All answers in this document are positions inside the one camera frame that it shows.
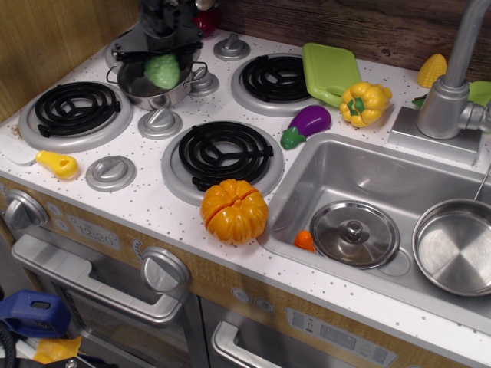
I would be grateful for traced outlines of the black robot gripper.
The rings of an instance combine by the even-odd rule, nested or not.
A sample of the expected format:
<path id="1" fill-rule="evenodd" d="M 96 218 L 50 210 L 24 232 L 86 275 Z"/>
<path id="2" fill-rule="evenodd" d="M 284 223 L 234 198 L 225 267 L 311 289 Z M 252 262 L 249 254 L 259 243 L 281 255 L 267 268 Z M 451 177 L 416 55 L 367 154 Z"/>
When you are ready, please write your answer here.
<path id="1" fill-rule="evenodd" d="M 143 62 L 163 54 L 193 53 L 202 47 L 203 37 L 203 32 L 193 23 L 179 26 L 165 35 L 158 35 L 137 23 L 120 35 L 114 55 L 121 62 Z"/>

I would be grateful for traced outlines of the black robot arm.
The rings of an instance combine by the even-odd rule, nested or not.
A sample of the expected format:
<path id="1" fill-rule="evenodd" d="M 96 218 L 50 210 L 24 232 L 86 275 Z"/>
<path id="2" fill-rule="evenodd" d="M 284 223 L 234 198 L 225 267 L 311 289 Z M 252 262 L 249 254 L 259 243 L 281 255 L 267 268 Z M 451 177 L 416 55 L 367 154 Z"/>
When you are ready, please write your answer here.
<path id="1" fill-rule="evenodd" d="M 194 1 L 140 1 L 137 23 L 110 43 L 116 61 L 145 61 L 153 56 L 194 53 L 204 32 L 194 23 Z"/>

